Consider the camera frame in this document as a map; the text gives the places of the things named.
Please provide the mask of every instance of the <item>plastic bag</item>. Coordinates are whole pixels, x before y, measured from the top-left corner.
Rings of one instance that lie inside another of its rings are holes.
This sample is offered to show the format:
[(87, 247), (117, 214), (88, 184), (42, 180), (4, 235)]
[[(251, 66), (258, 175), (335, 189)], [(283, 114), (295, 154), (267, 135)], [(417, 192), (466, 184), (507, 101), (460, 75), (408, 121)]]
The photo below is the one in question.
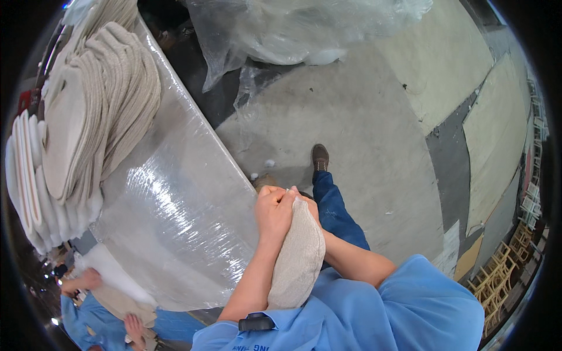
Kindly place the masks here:
[(351, 43), (390, 36), (422, 19), (433, 0), (182, 0), (207, 61), (203, 92), (247, 57), (325, 65)]

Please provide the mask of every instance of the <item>blue work shirt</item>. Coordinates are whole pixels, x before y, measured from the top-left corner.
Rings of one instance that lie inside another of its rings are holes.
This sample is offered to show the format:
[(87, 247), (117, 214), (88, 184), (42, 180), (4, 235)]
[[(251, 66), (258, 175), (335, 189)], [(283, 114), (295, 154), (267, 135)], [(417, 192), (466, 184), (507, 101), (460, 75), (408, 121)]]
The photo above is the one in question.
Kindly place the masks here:
[[(80, 308), (71, 298), (61, 295), (62, 324), (69, 337), (82, 350), (99, 345), (104, 351), (133, 350), (125, 343), (125, 323), (102, 306), (92, 294), (88, 294)], [(96, 334), (90, 335), (86, 326)]]
[(303, 307), (263, 311), (273, 330), (220, 321), (193, 337), (193, 351), (478, 349), (484, 310), (425, 257), (414, 255), (380, 285), (322, 271)]

